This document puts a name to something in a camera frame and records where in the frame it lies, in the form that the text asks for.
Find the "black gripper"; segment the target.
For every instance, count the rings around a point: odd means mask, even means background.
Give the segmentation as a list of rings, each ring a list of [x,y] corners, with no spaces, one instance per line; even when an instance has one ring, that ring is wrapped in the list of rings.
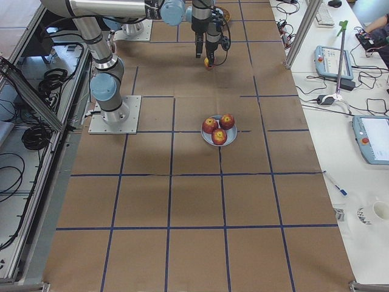
[[[199,31],[195,32],[195,47],[196,47],[196,55],[195,58],[200,58],[204,45],[204,32]]]
[[[221,45],[224,51],[230,49],[230,39],[224,36],[222,26],[217,23],[209,23],[206,33],[205,49],[207,53],[208,67],[214,67],[215,55],[214,52]]]

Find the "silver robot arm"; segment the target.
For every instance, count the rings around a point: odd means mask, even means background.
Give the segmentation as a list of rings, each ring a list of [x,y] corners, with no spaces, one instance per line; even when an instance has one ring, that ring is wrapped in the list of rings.
[[[127,40],[136,39],[144,33],[144,22],[153,19],[162,20],[169,26],[189,22],[195,33],[196,58],[200,58],[204,50],[204,64],[209,69],[218,65],[215,51],[219,46],[225,52],[230,49],[231,40],[222,32],[228,23],[222,9],[215,6],[214,1],[193,1],[188,7],[184,1],[145,1],[145,13],[146,16],[141,18],[105,17],[104,23],[110,28],[108,44],[113,45],[115,36]]]
[[[73,20],[98,70],[90,89],[102,119],[106,123],[119,123],[126,120],[130,112],[120,95],[124,65],[105,40],[97,18],[158,19],[170,26],[188,21],[197,41],[201,42],[211,22],[213,1],[193,1],[190,14],[184,1],[42,1],[42,5],[58,16]]]

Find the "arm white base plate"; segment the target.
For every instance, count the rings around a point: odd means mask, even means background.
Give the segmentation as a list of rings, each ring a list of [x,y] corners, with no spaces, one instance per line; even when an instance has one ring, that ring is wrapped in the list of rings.
[[[151,38],[152,24],[153,21],[148,19],[136,24],[123,24],[115,32],[113,40],[148,42]]]
[[[112,112],[103,111],[98,103],[89,125],[89,134],[137,134],[142,96],[122,97],[121,107]]]

